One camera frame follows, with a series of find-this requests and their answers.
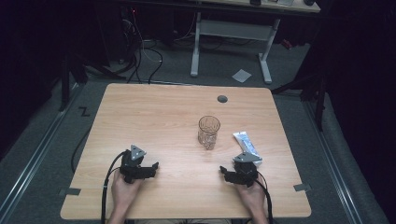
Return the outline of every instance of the glass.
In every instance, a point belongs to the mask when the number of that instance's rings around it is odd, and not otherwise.
[[[198,141],[207,150],[215,147],[220,121],[213,116],[204,116],[199,120]]]

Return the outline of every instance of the gray tape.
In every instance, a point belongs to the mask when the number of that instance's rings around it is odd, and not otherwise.
[[[59,196],[65,195],[79,195],[81,189],[61,189],[59,190]]]
[[[311,188],[311,185],[309,185],[309,184],[300,184],[300,185],[294,185],[294,189],[296,191],[304,190],[305,192],[307,192],[307,191],[311,190],[312,188]]]

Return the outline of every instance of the white desk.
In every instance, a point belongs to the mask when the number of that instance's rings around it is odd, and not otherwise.
[[[219,3],[219,4],[232,4],[241,7],[253,7],[249,0],[201,0],[201,2],[207,3]],[[260,7],[267,7],[276,10],[288,10],[288,11],[299,11],[299,12],[320,12],[320,8],[317,4],[312,7],[307,6],[303,0],[294,0],[291,6],[284,6],[274,2],[262,2]],[[227,21],[209,21],[201,20],[201,13],[197,15],[196,29],[195,29],[195,46],[192,54],[191,62],[191,76],[198,76],[199,69],[199,40],[200,35],[217,35],[224,37],[254,39],[260,41],[266,41],[266,45],[259,54],[259,62],[262,66],[262,75],[266,84],[271,84],[272,79],[268,69],[267,57],[270,52],[271,46],[274,42],[276,31],[280,19],[276,19],[272,26],[253,25],[245,23],[227,22]]]

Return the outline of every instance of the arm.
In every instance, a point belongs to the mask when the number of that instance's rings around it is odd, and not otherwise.
[[[111,186],[114,208],[107,224],[124,223],[128,209],[134,201],[142,182],[143,179],[136,179],[133,184],[128,184],[123,180],[120,170],[115,171],[113,185]]]
[[[254,184],[248,188],[246,185],[237,185],[235,187],[241,197],[242,203],[252,216],[254,224],[268,224],[268,219],[264,211],[265,194],[259,184]]]

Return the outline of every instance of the hole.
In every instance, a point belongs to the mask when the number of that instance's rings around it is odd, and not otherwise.
[[[227,101],[228,101],[228,98],[227,98],[227,96],[225,96],[225,95],[220,95],[220,96],[218,96],[218,101],[220,102],[220,103],[226,103]]]

